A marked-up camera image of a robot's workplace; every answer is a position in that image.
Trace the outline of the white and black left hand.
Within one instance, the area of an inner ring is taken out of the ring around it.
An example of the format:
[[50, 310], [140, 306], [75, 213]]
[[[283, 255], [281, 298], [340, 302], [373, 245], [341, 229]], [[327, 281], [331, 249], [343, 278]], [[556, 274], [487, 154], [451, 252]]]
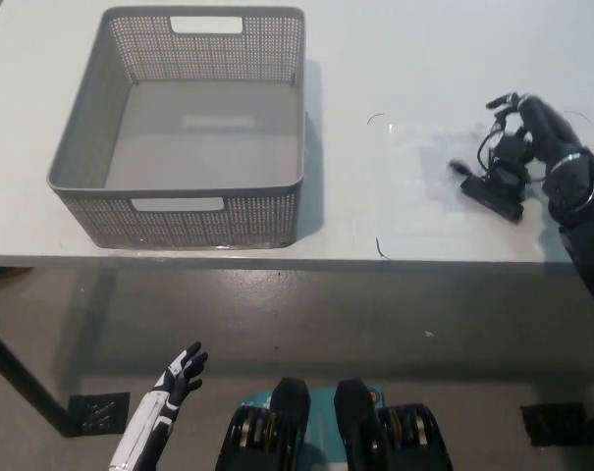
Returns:
[[202, 386], [199, 375], [208, 358], [196, 341], [164, 370], [135, 410], [109, 470], [156, 470], [184, 400]]

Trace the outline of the black and white right hand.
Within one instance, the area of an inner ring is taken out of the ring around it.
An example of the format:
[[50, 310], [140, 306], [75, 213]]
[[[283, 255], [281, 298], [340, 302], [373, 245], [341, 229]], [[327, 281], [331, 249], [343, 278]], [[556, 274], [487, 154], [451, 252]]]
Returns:
[[488, 102], [486, 108], [495, 111], [496, 122], [502, 126], [510, 114], [520, 116], [523, 128], [531, 135], [534, 156], [547, 173], [568, 155], [584, 149], [571, 124], [535, 94], [507, 93]]

